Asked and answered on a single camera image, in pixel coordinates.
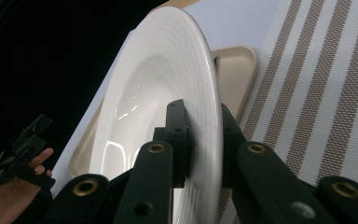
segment striped placemat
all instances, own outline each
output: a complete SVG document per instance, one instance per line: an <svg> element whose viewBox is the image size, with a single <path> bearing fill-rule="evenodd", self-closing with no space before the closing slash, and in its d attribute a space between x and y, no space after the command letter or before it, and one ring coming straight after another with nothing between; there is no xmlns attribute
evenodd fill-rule
<svg viewBox="0 0 358 224"><path fill-rule="evenodd" d="M358 1L281 1L240 126L298 178L358 182ZM240 223L222 189L220 223Z"/></svg>

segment mounting hole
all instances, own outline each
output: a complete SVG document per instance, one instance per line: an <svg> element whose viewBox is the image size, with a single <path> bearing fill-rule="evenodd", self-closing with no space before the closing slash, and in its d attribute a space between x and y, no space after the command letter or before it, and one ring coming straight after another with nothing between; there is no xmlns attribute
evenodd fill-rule
<svg viewBox="0 0 358 224"><path fill-rule="evenodd" d="M254 152L254 153L263 153L266 151L266 149L263 146L256 144L256 143L252 143L252 144L248 145L248 149L249 149L249 151Z"/></svg>
<svg viewBox="0 0 358 224"><path fill-rule="evenodd" d="M336 182L332 184L333 190L346 198L358 198L358 189L348 182Z"/></svg>
<svg viewBox="0 0 358 224"><path fill-rule="evenodd" d="M292 210L299 216L304 218L315 218L316 214L313 208L303 202L293 202Z"/></svg>
<svg viewBox="0 0 358 224"><path fill-rule="evenodd" d="M153 206L151 203L143 202L143 203L136 204L133 212L138 217L145 217L148 216L152 212L152 210L153 210Z"/></svg>
<svg viewBox="0 0 358 224"><path fill-rule="evenodd" d="M152 145L148 148L149 152L153 152L153 153L159 153L165 150L165 146L160 145L160 144L155 144Z"/></svg>
<svg viewBox="0 0 358 224"><path fill-rule="evenodd" d="M98 188L98 181L94 178L85 179L77 183L74 187L74 194L83 197L93 193Z"/></svg>

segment ceramic plate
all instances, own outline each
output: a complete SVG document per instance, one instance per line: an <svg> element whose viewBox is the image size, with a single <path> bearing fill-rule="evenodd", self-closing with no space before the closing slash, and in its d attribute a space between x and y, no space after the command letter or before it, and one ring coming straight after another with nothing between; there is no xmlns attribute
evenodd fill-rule
<svg viewBox="0 0 358 224"><path fill-rule="evenodd" d="M190 177L174 193L173 223L216 223L222 173L221 102L213 60L196 22L162 7L133 31L103 99L89 172L115 178L130 169L168 103L183 99L194 139Z"/></svg>

